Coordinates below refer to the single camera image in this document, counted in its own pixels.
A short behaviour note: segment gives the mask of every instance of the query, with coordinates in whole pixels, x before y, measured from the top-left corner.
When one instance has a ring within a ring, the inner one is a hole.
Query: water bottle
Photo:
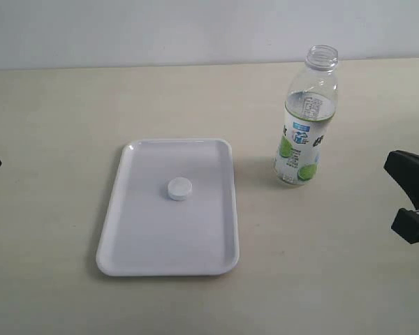
[[[288,90],[284,131],[274,160],[278,178],[292,185],[314,178],[320,147],[337,107],[336,49],[315,45],[305,63]]]

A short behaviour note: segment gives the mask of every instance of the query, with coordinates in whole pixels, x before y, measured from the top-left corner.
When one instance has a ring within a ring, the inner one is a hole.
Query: white wall
[[[0,68],[419,57],[419,0],[0,0]]]

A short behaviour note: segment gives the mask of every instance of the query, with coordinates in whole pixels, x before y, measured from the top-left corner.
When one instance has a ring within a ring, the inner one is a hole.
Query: beige tabletop
[[[272,158],[302,64],[0,71],[0,334],[419,334],[412,209],[383,170],[419,154],[419,59],[344,61],[316,178]],[[220,277],[109,278],[94,256],[122,147],[233,147],[240,261]]]

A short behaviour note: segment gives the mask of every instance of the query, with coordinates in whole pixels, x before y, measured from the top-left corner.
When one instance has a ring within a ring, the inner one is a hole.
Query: rectangular tray
[[[192,183],[168,197],[175,177]],[[218,139],[128,144],[119,163],[96,264],[108,276],[217,275],[239,259],[233,157]]]

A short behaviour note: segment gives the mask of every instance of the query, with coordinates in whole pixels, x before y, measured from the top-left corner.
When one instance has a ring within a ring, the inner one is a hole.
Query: green lime graphic
[[[308,181],[314,178],[316,173],[316,164],[308,164],[298,170],[298,179],[301,181]]]
[[[279,145],[279,155],[283,158],[292,156],[292,144],[283,136]]]

